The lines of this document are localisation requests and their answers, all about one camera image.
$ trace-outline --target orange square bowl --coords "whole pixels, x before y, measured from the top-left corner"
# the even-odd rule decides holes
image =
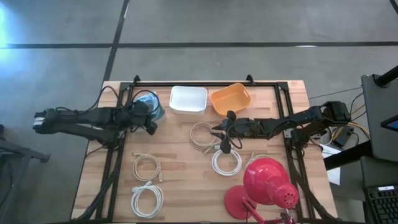
[[[229,110],[237,113],[249,106],[251,97],[244,85],[235,83],[212,93],[210,101],[218,114],[226,116]]]

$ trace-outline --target concrete floor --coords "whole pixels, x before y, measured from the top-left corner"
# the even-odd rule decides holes
[[[0,47],[112,43],[122,4],[0,1]],[[381,42],[398,40],[397,20],[387,0],[132,0],[120,42]],[[56,106],[89,107],[98,96],[109,52],[0,49],[0,123],[6,137],[51,153],[48,163],[30,164],[17,201],[19,222],[69,219],[87,141],[35,134],[33,115]],[[142,80],[235,80],[252,74],[257,80],[304,80],[311,97],[360,86],[361,75],[384,73],[397,65],[397,58],[398,47],[119,49],[110,80],[134,75]],[[360,92],[310,102],[347,102]],[[367,126],[366,117],[358,123]],[[339,217],[361,221],[359,201],[335,199]]]

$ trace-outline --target white cable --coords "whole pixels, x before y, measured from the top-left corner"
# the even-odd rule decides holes
[[[330,136],[330,140],[328,141],[328,143],[325,144],[325,143],[323,143],[323,141],[322,141],[323,137],[324,137],[326,134],[322,135],[321,138],[319,139],[320,144],[325,145],[325,146],[329,145],[329,144],[332,142],[332,140],[333,140],[333,138],[332,138],[333,131],[331,130],[330,127],[328,127],[327,129],[329,130],[329,136]]]
[[[163,206],[163,191],[158,186],[151,185],[152,181],[146,182],[144,186],[141,187],[133,187],[132,188],[132,197],[131,197],[131,209],[132,211],[141,218],[154,218],[162,209]],[[142,213],[138,207],[139,196],[144,190],[150,190],[155,194],[156,197],[156,206],[153,212],[150,214]]]
[[[193,125],[192,128],[191,128],[191,131],[190,131],[190,142],[191,142],[191,145],[195,149],[197,149],[199,151],[204,151],[204,154],[206,154],[214,146],[219,145],[220,142],[216,142],[216,136],[213,136],[209,143],[201,143],[201,142],[196,141],[193,138],[193,135],[195,134],[195,131],[197,131],[199,129],[202,129],[202,128],[208,129],[210,133],[212,132],[211,124],[206,123],[206,122],[199,122],[199,123]]]
[[[143,182],[147,182],[147,181],[150,181],[150,180],[154,179],[156,176],[159,176],[159,181],[160,181],[160,182],[163,181],[163,173],[162,173],[162,171],[161,171],[162,168],[161,168],[161,166],[160,166],[159,160],[157,160],[157,158],[156,158],[155,156],[153,156],[153,155],[151,155],[151,154],[142,154],[142,153],[134,153],[134,155],[135,155],[135,156],[138,155],[138,157],[137,157],[137,159],[134,161],[134,165],[133,165],[132,171],[133,171],[134,176],[135,176],[138,180],[143,181]],[[145,177],[141,177],[141,176],[138,174],[138,171],[137,171],[138,163],[140,163],[140,161],[142,161],[142,160],[144,160],[144,159],[150,159],[150,160],[154,161],[154,162],[155,162],[155,165],[156,165],[156,170],[155,170],[154,175],[152,175],[152,176],[150,176],[150,177],[146,177],[146,178],[145,178]]]
[[[213,158],[211,159],[211,166],[213,167],[214,171],[216,171],[217,174],[223,175],[226,177],[230,177],[230,176],[238,174],[242,168],[241,156],[235,150],[231,150],[231,154],[235,157],[236,162],[237,162],[236,167],[232,171],[223,171],[218,167],[218,164],[217,164],[217,158],[221,153],[223,153],[223,151],[217,150],[216,153],[214,153]]]
[[[253,157],[253,155],[254,155],[254,152],[252,152],[250,160],[248,161],[248,163],[246,164],[246,166],[244,166],[244,169],[245,169],[245,170],[248,168],[248,166],[249,166],[252,162],[254,162],[254,161],[258,160],[258,159],[270,158],[269,156],[267,156],[267,155],[265,155],[265,154],[259,154],[259,155],[256,155],[256,156],[254,156],[254,157]]]

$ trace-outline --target computer monitor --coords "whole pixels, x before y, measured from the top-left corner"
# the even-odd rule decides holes
[[[383,121],[380,125],[383,128],[398,131],[398,115]]]

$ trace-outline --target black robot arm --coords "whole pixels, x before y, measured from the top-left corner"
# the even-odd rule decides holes
[[[157,129],[149,107],[141,101],[126,106],[95,108],[88,111],[50,108],[36,113],[34,117],[33,129],[36,133],[72,134],[88,140],[97,140],[107,147],[116,147],[119,132],[126,128],[143,127],[150,135]]]
[[[314,134],[324,134],[325,128],[344,126],[351,121],[351,115],[347,107],[340,101],[329,101],[321,106],[311,106],[308,110],[292,114],[280,119],[236,118],[233,111],[227,113],[220,125],[213,127],[214,130],[225,131],[224,133],[212,133],[221,139],[220,148],[224,153],[230,153],[231,144],[237,148],[231,138],[256,138],[271,139],[283,130],[290,131],[292,145],[294,147],[305,147]]]

